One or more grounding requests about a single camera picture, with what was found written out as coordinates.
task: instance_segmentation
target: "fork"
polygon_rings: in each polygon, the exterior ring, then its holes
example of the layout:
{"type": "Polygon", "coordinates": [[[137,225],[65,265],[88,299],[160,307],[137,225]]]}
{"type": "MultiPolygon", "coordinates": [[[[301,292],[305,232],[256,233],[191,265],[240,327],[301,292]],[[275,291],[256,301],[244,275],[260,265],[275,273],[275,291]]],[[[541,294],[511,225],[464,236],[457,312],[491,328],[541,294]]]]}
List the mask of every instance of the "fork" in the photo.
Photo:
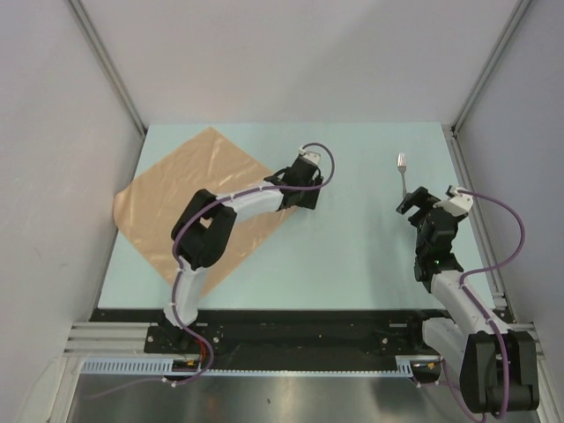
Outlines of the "fork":
{"type": "Polygon", "coordinates": [[[405,171],[407,170],[407,165],[405,164],[405,153],[401,152],[397,156],[397,170],[402,174],[402,194],[407,195],[407,187],[405,186],[405,171]]]}

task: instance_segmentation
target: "wall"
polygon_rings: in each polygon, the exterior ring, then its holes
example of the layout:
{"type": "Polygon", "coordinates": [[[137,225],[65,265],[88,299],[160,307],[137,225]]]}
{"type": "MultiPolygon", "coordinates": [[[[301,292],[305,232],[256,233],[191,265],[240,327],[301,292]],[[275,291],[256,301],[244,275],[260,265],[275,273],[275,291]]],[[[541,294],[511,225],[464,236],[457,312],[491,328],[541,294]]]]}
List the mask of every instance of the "wall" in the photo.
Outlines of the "wall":
{"type": "Polygon", "coordinates": [[[141,139],[61,0],[0,3],[0,420],[97,292],[141,139]]]}
{"type": "MultiPolygon", "coordinates": [[[[523,216],[521,256],[502,275],[523,321],[534,321],[564,395],[564,3],[533,2],[501,66],[460,134],[475,189],[502,198],[523,216]]],[[[517,242],[507,213],[486,208],[496,255],[517,242]]]]}
{"type": "Polygon", "coordinates": [[[516,0],[85,0],[145,124],[452,123],[516,0]]]}

